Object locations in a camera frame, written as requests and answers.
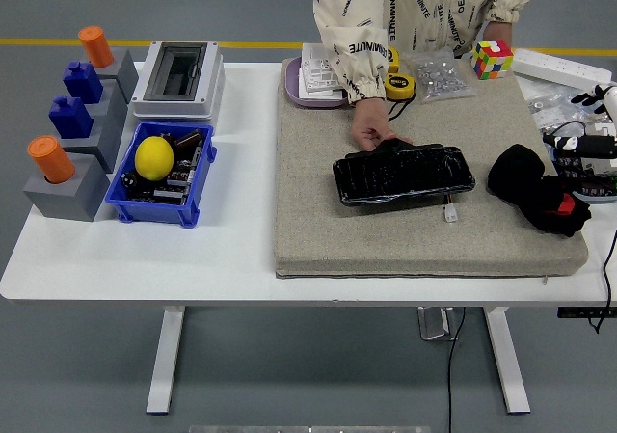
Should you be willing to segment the person's right hand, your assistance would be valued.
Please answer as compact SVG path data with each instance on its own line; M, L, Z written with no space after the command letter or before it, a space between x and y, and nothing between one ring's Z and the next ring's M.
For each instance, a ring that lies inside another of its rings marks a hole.
M350 133L361 150L373 151L383 141L399 139L411 144L409 137L397 134L389 126L385 101L380 97L365 98L355 103Z

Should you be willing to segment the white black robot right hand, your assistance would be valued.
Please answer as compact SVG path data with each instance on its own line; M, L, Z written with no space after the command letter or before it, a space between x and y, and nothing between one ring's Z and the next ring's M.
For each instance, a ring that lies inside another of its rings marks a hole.
M598 101L601 104L594 110L594 113L606 113L613 122L616 122L615 84L597 84L590 92L576 95L571 99L573 104L583 106L590 106ZM561 131L561 128L575 123L580 124L582 128L577 135L566 135ZM565 155L597 159L616 158L616 137L588 134L586 124L580 120L570 120L560 124L553 131L544 133L542 140Z

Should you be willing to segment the person's left hand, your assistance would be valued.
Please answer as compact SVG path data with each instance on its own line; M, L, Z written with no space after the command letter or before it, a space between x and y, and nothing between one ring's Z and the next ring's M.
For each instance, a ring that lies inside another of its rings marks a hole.
M513 46L513 24L508 22L489 21L482 34L483 41L504 41L509 47Z

